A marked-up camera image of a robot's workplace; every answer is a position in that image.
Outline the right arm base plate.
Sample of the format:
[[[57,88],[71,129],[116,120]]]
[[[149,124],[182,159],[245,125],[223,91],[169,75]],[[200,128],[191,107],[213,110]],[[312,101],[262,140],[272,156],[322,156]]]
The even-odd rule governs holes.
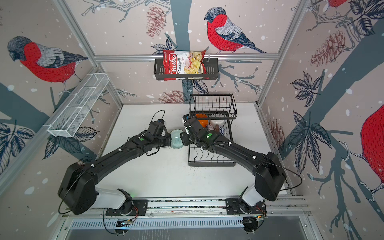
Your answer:
[[[225,207],[228,215],[266,215],[266,203],[264,200],[251,207],[243,200],[229,198],[225,199]]]

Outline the pale green glazed bowl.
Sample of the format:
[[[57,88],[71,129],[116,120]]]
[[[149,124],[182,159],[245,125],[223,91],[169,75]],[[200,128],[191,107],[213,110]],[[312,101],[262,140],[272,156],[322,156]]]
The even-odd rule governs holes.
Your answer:
[[[171,131],[171,148],[172,149],[180,149],[184,146],[181,139],[181,133],[183,133],[183,130]]]

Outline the white ceramic bowl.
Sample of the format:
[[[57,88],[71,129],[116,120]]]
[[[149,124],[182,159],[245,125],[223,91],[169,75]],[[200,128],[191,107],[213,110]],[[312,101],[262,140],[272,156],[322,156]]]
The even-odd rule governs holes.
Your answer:
[[[223,127],[224,125],[225,125],[224,119],[210,119],[210,126],[212,127],[216,127],[216,126]]]

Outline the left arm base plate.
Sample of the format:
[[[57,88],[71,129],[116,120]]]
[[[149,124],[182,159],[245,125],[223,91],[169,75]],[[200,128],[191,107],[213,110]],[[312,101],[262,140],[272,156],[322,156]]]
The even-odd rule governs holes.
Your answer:
[[[107,209],[105,215],[108,217],[136,217],[145,216],[148,200],[130,200],[126,201],[119,209]]]

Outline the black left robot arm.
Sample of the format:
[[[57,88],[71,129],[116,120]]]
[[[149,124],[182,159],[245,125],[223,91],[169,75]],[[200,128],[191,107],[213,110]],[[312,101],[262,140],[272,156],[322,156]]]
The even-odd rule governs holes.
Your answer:
[[[106,203],[106,208],[119,209],[131,196],[121,189],[111,192],[98,190],[96,185],[125,163],[142,155],[150,156],[149,152],[153,149],[169,147],[171,140],[164,120],[150,122],[147,130],[131,137],[107,155],[90,162],[70,165],[59,187],[58,196],[75,215],[95,207],[95,203]]]

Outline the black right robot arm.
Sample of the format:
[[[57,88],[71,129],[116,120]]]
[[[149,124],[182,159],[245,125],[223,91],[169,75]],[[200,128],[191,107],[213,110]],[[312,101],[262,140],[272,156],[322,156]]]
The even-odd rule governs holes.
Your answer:
[[[184,115],[182,121],[186,130],[181,133],[183,145],[193,144],[203,151],[224,156],[255,176],[254,188],[244,193],[243,202],[253,207],[263,199],[271,202],[277,199],[287,175],[276,154],[255,152],[215,131],[207,131],[190,115]]]

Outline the orange plastic bowl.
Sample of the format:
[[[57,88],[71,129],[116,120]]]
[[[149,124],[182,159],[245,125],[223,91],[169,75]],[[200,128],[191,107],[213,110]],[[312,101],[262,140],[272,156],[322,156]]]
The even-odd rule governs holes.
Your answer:
[[[206,128],[209,125],[209,120],[207,115],[198,113],[195,115],[195,117],[198,119],[199,123],[202,125],[203,128]]]

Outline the blue patterned bowl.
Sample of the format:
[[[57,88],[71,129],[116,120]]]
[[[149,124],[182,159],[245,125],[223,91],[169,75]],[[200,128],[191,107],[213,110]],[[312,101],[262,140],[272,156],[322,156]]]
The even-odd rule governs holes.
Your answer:
[[[215,130],[221,135],[224,136],[226,133],[225,125],[216,125]]]

